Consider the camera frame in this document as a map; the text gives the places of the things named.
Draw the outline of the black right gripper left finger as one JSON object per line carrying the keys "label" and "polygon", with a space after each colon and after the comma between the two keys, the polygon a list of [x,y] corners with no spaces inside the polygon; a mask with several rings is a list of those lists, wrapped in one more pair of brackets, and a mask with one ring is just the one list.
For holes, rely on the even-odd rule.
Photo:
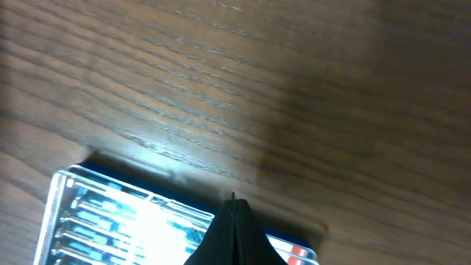
{"label": "black right gripper left finger", "polygon": [[236,252],[235,194],[224,201],[202,242],[185,265],[233,265]]}

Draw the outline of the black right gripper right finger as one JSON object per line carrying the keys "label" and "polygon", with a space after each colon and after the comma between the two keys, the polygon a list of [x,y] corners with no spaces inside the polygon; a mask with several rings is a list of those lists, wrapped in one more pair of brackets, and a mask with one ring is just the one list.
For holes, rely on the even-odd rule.
{"label": "black right gripper right finger", "polygon": [[235,201],[235,264],[286,265],[245,199]]}

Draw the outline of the blue precision screwdriver set case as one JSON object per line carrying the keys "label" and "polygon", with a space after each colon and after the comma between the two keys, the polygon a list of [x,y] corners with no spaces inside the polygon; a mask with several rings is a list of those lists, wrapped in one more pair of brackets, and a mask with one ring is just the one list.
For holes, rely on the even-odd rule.
{"label": "blue precision screwdriver set case", "polygon": [[[34,262],[185,264],[218,211],[95,163],[71,165],[52,176]],[[258,224],[286,264],[318,263],[306,238]]]}

